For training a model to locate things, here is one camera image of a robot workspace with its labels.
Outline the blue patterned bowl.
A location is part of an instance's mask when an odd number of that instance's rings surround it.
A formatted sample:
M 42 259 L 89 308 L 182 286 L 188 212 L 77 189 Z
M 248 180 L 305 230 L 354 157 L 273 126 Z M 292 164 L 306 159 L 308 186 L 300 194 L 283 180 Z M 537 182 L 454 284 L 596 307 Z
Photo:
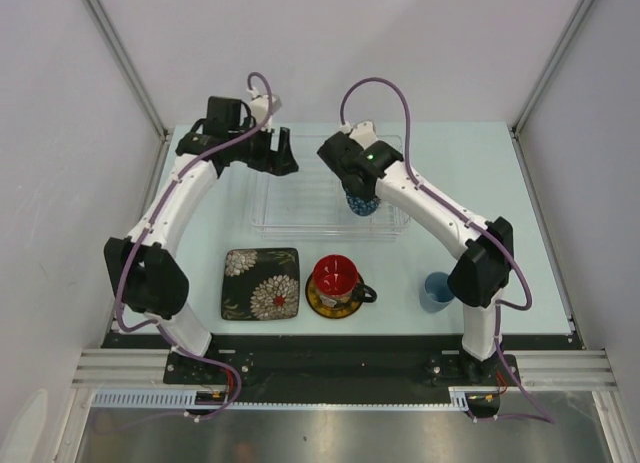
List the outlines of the blue patterned bowl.
M 365 200 L 349 192 L 346 193 L 346 202 L 351 211 L 360 217 L 371 216 L 380 206 L 380 200 L 376 197 Z

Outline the clear wire dish rack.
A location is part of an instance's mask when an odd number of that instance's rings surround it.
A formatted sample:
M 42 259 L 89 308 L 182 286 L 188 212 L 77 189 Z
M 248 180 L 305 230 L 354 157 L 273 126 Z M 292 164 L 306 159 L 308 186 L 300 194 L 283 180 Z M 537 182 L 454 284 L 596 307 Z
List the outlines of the clear wire dish rack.
M 262 237 L 393 240 L 408 227 L 410 217 L 388 203 L 366 217 L 350 209 L 340 181 L 316 154 L 324 136 L 294 133 L 291 139 L 298 172 L 251 177 L 251 223 Z

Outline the black floral square plate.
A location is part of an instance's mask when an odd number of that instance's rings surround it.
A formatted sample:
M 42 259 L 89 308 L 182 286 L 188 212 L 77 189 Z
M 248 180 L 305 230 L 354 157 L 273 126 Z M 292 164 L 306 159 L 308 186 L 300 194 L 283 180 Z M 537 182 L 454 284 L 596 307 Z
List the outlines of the black floral square plate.
M 221 317 L 226 321 L 295 318 L 300 306 L 300 280 L 295 248 L 231 250 L 225 258 Z

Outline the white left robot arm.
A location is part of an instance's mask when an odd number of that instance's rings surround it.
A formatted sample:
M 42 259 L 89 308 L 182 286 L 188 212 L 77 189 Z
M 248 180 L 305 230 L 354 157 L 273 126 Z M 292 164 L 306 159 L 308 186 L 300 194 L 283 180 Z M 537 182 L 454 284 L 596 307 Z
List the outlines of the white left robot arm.
M 176 350 L 189 354 L 186 370 L 197 381 L 214 380 L 220 357 L 208 350 L 212 334 L 188 303 L 189 280 L 176 261 L 184 231 L 206 193 L 225 168 L 235 162 L 273 176 L 299 170 L 291 149 L 291 134 L 232 130 L 225 137 L 186 133 L 164 186 L 146 213 L 124 238 L 111 237 L 104 257 L 116 301 L 121 330 L 154 325 Z

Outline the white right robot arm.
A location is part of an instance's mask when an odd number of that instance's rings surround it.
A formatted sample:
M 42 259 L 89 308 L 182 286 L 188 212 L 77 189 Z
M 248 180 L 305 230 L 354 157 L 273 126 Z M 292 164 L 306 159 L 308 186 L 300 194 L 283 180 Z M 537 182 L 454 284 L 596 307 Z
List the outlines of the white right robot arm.
M 484 220 L 419 177 L 399 151 L 383 141 L 349 144 L 323 159 L 347 195 L 360 204 L 390 203 L 433 235 L 456 261 L 447 284 L 463 305 L 461 371 L 473 384 L 497 372 L 501 350 L 498 305 L 514 267 L 513 227 Z

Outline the red black mug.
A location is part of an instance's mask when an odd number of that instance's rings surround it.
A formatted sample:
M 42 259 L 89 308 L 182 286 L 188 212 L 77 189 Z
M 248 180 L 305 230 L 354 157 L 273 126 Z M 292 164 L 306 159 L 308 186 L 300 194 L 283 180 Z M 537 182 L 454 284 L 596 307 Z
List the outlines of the red black mug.
M 355 263 L 343 255 L 321 258 L 312 271 L 311 281 L 321 305 L 329 309 L 377 300 L 376 291 L 363 282 Z

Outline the black gold saucer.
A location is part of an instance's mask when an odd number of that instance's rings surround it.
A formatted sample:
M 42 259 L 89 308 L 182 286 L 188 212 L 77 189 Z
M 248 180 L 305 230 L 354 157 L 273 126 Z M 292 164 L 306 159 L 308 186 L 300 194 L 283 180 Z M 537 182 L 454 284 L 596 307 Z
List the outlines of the black gold saucer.
M 309 307 L 319 316 L 339 320 L 355 314 L 363 305 L 363 302 L 350 299 L 339 302 L 336 306 L 327 306 L 317 292 L 315 283 L 311 276 L 308 277 L 305 285 L 305 298 Z

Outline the light blue cup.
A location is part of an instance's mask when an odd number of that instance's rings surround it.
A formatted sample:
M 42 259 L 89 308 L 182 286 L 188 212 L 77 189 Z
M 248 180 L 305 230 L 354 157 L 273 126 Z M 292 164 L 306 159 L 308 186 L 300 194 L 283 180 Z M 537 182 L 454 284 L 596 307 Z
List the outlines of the light blue cup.
M 448 277 L 445 272 L 433 272 L 426 277 L 420 293 L 420 305 L 424 311 L 437 313 L 454 301 Z

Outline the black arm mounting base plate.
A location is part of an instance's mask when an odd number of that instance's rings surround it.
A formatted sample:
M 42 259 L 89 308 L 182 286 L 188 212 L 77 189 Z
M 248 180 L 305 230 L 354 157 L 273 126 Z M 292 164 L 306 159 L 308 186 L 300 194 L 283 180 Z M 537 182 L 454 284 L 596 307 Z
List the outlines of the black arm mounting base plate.
M 232 370 L 242 384 L 262 384 L 269 377 L 301 377 L 313 383 L 330 379 L 397 379 L 430 387 L 509 385 L 518 374 L 513 356 L 504 361 L 494 356 L 473 363 L 457 351 L 255 351 L 223 352 L 214 358 L 227 365 L 219 369 L 210 363 L 172 353 L 167 357 L 163 382 L 170 385 L 221 384 Z

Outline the aluminium frame rail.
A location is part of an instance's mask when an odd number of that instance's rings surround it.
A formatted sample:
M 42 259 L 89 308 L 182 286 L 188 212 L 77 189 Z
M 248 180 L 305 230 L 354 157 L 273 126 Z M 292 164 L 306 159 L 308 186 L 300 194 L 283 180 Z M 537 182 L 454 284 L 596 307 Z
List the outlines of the aluminium frame rail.
M 170 352 L 165 349 L 87 349 L 79 359 L 76 387 L 159 388 Z M 615 391 L 603 350 L 514 351 L 520 380 L 530 391 Z

